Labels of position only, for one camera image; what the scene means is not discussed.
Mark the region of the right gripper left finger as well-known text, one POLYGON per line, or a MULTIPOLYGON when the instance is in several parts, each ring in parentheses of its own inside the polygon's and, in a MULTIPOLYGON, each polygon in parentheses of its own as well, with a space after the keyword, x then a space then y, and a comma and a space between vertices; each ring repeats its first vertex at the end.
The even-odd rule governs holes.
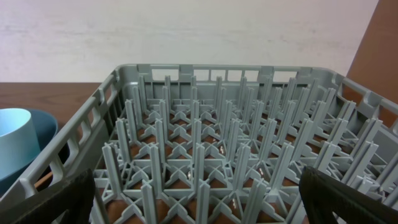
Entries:
POLYGON ((91 169, 68 177, 1 212, 1 223, 88 223, 96 186, 91 169))

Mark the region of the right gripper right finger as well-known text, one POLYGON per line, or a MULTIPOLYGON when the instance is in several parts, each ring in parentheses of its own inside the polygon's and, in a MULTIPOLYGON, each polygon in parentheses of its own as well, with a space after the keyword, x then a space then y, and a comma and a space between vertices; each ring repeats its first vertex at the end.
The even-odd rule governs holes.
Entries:
POLYGON ((310 223, 397 223, 397 211, 313 167, 303 168, 299 192, 310 223))

